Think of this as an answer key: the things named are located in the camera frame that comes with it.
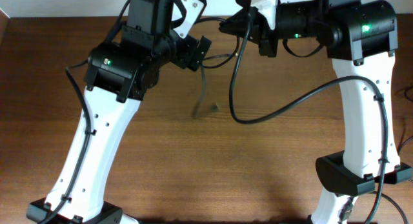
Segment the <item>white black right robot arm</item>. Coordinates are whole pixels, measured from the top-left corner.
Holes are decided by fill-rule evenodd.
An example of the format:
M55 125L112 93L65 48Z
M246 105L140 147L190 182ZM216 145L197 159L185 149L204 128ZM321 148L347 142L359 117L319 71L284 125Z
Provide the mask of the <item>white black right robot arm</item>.
M333 81L286 106L339 85L345 120L345 148L316 160L323 190L308 223L346 223L358 197L383 197L386 184L412 177L400 160L392 127L391 80L398 48L398 23L384 0L236 0L240 11L219 27L258 45L275 57L289 39L313 37L325 49L336 73Z

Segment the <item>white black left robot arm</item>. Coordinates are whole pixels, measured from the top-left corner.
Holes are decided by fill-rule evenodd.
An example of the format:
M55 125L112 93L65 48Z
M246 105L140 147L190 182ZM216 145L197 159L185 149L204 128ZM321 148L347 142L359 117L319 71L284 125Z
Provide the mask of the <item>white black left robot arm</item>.
M105 40L93 48L82 112L63 169L48 195L28 206L36 223L134 223L104 200L106 181L123 134L161 67L197 70L211 42L190 36L207 0L127 0Z

